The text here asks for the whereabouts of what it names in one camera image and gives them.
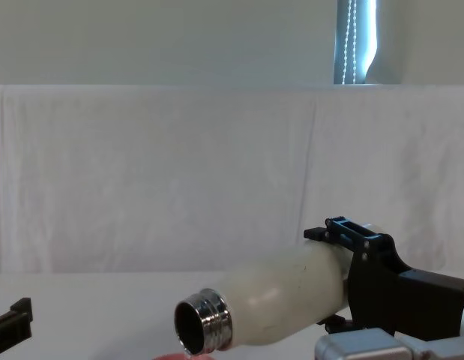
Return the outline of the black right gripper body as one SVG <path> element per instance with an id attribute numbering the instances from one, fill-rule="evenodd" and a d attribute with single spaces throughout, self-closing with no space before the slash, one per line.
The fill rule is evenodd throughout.
<path id="1" fill-rule="evenodd" d="M 386 234 L 353 241 L 348 302 L 359 329 L 423 341 L 464 335 L 464 279 L 412 268 Z"/>

